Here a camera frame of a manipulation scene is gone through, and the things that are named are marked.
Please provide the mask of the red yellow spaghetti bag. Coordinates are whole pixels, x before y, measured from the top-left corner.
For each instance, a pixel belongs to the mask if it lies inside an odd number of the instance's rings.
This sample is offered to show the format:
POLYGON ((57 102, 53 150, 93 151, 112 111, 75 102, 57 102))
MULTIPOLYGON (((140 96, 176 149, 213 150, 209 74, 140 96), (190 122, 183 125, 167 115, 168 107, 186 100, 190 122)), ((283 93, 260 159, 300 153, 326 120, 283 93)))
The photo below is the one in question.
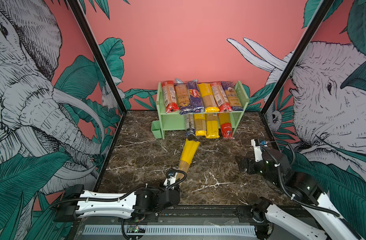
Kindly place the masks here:
POLYGON ((229 113, 220 113, 219 114, 219 123, 221 126, 221 131, 224 139, 232 140, 233 139, 233 128, 231 124, 231 118, 229 113))

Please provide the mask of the clear blue spaghetti bag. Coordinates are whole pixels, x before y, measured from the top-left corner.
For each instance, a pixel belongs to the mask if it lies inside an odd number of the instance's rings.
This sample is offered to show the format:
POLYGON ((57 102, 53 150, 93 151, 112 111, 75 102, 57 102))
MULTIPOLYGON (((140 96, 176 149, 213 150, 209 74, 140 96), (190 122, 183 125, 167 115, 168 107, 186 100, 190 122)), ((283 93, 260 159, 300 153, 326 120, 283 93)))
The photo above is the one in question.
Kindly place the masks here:
POLYGON ((193 114, 185 114, 185 129, 186 129, 186 137, 193 137, 196 135, 195 130, 195 120, 193 114))

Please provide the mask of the red spaghetti bag white label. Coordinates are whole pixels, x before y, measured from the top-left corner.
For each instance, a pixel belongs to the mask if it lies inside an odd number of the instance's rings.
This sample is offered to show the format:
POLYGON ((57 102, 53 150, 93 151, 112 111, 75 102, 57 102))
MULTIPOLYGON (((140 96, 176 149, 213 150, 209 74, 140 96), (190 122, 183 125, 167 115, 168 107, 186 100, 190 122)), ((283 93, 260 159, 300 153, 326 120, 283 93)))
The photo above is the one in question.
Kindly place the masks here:
POLYGON ((214 98, 221 113, 229 113, 232 107, 221 83, 210 83, 214 98))

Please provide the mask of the yellow Pastatime spaghetti bag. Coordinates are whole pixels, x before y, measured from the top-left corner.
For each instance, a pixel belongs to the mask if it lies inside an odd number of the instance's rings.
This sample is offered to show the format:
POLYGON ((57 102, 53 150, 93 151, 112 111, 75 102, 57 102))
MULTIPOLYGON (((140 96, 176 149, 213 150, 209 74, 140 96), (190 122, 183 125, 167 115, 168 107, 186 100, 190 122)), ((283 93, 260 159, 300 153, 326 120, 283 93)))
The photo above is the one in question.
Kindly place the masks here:
POLYGON ((211 85, 208 83, 198 84, 206 113, 217 113, 220 111, 215 101, 211 85))

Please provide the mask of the Ankara spaghetti bag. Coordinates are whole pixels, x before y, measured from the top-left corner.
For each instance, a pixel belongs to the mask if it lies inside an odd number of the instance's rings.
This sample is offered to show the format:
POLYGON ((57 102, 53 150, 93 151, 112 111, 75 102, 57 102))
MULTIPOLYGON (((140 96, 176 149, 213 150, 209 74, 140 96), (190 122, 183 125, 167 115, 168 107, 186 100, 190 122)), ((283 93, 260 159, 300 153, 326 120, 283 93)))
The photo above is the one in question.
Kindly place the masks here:
POLYGON ((243 111, 244 108, 239 100, 239 97, 236 93, 233 83, 222 81, 221 84, 233 111, 243 111))

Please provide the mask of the blue Barilla spaghetti bag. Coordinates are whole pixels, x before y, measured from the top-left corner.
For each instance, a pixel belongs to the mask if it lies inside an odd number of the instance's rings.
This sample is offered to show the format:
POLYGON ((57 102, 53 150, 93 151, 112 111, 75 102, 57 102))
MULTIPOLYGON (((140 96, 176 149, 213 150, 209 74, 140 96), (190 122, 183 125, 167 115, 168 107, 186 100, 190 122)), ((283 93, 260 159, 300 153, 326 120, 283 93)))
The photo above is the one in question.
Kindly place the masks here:
POLYGON ((203 104, 201 93, 199 91, 198 80, 192 80, 190 82, 187 82, 187 87, 194 113, 204 113, 205 107, 203 104))

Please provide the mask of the blue yellow spaghetti bag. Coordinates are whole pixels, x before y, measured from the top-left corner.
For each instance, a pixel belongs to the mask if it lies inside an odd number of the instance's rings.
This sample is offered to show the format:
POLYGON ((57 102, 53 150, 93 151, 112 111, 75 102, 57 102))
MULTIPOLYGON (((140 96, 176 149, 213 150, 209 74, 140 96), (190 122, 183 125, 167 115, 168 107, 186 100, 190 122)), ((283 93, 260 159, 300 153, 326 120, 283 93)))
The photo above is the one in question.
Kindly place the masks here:
POLYGON ((180 115, 192 114, 194 112, 190 96, 189 90, 186 84, 184 84, 181 80, 175 78, 175 91, 178 101, 178 106, 180 109, 180 115))

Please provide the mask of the red white-label spaghetti bag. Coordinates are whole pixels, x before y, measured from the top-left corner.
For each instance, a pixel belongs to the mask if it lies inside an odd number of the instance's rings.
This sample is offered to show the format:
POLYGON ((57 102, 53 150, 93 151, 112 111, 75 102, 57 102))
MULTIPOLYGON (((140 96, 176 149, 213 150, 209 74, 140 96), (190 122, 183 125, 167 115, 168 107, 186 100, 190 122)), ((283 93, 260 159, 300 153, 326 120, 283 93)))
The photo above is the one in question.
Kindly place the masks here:
POLYGON ((164 105, 166 113, 172 113, 178 111, 178 107, 175 86, 172 81, 162 82, 162 92, 164 97, 164 105))

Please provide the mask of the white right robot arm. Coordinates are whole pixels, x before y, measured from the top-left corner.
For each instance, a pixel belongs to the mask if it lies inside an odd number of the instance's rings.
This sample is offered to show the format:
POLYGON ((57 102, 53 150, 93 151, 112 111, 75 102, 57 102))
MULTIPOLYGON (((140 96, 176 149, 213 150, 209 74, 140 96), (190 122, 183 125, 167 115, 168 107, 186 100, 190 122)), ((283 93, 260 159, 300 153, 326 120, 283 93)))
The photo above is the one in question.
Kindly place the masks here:
POLYGON ((320 228, 304 223, 261 197, 242 214, 246 219, 263 224, 256 229, 258 239, 268 239, 277 225, 301 240, 361 240, 363 237, 337 210, 316 179, 292 168, 297 157, 294 151, 291 154, 290 160, 280 151, 259 146, 255 148, 254 159, 239 160, 239 169, 248 175, 259 174, 278 187, 291 201, 310 213, 320 228))

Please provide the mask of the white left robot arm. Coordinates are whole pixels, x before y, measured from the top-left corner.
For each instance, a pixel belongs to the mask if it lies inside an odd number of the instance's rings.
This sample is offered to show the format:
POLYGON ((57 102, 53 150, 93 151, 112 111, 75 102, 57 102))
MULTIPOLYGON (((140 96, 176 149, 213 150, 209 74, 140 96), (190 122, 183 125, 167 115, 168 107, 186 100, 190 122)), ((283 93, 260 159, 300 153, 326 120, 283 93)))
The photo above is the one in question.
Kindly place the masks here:
POLYGON ((68 188, 61 200, 52 203, 56 212, 55 222, 74 222, 86 217, 117 217, 143 220, 147 216, 177 206, 180 188, 150 187, 140 185, 124 194, 97 193, 84 189, 83 185, 68 188))

